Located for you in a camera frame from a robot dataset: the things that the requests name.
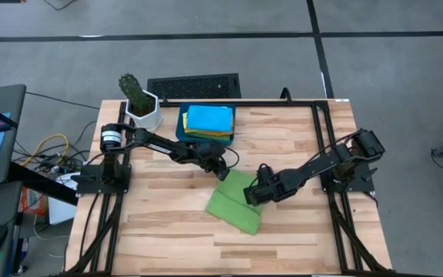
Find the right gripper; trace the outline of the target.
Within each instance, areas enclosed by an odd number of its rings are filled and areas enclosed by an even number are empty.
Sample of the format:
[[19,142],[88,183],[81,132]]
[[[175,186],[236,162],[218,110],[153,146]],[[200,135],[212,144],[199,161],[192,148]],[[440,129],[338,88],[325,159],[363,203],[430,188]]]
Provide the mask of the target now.
[[249,205],[258,206],[268,202],[280,202],[296,194],[298,191],[298,173],[296,170],[282,170],[266,182],[250,184],[243,189],[245,201]]

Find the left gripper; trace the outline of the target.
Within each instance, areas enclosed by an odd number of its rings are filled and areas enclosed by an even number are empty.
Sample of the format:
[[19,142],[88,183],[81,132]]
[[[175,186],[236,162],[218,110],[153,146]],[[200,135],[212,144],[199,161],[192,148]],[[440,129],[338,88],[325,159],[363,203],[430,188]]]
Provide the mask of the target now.
[[197,142],[196,152],[201,156],[201,167],[206,172],[216,172],[216,177],[220,181],[224,181],[230,169],[226,165],[223,158],[225,147],[219,142]]

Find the blue microfiber towel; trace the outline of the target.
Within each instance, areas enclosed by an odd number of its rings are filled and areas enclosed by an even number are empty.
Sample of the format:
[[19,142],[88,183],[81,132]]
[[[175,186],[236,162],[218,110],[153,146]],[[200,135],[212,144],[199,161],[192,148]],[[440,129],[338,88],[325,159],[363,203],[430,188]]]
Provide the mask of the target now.
[[233,109],[226,106],[191,105],[187,112],[189,129],[230,132]]

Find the teal plastic bin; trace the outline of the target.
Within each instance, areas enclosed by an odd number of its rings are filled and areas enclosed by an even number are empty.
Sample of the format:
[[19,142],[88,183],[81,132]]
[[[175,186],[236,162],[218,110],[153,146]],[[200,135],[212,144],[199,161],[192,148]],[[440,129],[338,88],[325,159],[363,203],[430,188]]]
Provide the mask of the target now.
[[[187,134],[184,132],[183,129],[183,124],[182,124],[182,114],[185,112],[188,112],[188,108],[191,105],[211,105],[211,106],[226,106],[226,107],[230,107],[233,109],[233,117],[232,117],[232,127],[231,127],[231,131],[233,132],[231,135],[231,141],[229,142],[223,142],[223,141],[216,141],[216,140],[211,140],[211,139],[203,139],[203,138],[189,138],[187,136]],[[179,113],[178,113],[178,120],[177,120],[177,126],[176,126],[176,131],[175,131],[175,135],[177,137],[178,140],[183,141],[183,142],[209,142],[209,141],[215,141],[215,142],[220,142],[223,145],[231,145],[234,138],[235,138],[235,113],[236,113],[236,107],[234,105],[226,105],[225,103],[221,103],[221,104],[213,104],[213,103],[206,103],[206,102],[200,102],[200,103],[194,103],[194,102],[187,102],[187,103],[182,103],[180,108],[179,108]]]

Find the black floor vent grate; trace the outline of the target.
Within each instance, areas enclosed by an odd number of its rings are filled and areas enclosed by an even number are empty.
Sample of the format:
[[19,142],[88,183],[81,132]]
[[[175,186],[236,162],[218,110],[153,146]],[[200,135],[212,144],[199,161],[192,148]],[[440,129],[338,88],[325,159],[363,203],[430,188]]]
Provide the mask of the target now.
[[241,98],[238,73],[150,78],[147,91],[159,98]]

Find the white hexagonal planter pot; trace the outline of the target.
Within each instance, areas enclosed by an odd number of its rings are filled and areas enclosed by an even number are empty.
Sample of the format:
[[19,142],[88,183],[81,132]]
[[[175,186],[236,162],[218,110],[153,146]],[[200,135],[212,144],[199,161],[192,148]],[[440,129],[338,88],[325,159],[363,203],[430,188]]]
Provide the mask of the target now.
[[146,128],[148,131],[154,132],[160,126],[163,120],[163,114],[160,109],[160,102],[156,95],[145,90],[143,90],[143,93],[154,101],[155,104],[153,110],[146,115],[137,116],[132,112],[132,104],[131,101],[128,99],[126,101],[125,113],[134,121],[137,128]]

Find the green cactus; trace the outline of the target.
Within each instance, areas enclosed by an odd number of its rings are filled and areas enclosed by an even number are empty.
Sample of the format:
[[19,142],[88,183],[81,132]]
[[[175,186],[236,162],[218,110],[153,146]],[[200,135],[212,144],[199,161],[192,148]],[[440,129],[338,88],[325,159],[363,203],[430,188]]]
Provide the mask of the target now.
[[123,74],[118,80],[118,85],[130,102],[132,114],[142,117],[155,110],[155,100],[143,92],[139,81],[133,74]]

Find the white box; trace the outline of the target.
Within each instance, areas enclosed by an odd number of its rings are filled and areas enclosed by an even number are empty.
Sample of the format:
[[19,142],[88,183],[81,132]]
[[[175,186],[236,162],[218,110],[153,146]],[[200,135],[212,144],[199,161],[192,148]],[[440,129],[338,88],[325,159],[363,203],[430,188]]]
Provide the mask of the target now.
[[[69,189],[76,190],[77,182],[72,180],[72,176],[78,175],[78,172],[60,175],[56,182],[66,186]],[[76,206],[66,202],[49,198],[48,199],[48,219],[51,225],[68,221],[75,217]]]

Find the orange cardboard box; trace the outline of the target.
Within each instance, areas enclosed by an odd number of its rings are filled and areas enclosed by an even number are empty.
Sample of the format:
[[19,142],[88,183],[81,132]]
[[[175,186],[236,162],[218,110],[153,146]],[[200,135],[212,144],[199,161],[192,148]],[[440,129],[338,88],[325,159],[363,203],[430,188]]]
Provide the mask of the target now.
[[46,216],[48,214],[48,197],[40,192],[23,187],[18,210],[28,214]]

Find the black aluminium table frame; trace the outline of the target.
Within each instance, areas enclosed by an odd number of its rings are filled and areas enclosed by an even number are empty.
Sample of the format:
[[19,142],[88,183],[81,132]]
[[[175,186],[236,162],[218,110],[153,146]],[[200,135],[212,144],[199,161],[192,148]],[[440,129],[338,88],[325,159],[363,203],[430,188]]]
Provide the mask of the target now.
[[[242,172],[261,163],[274,169],[303,164],[325,143],[356,129],[348,102],[284,99],[236,101],[235,140],[228,160]],[[354,249],[335,232],[320,178],[297,195],[264,207],[256,235],[247,235],[205,211],[216,180],[193,165],[136,149],[132,181],[118,227],[86,265],[91,277],[147,275],[357,275]]]

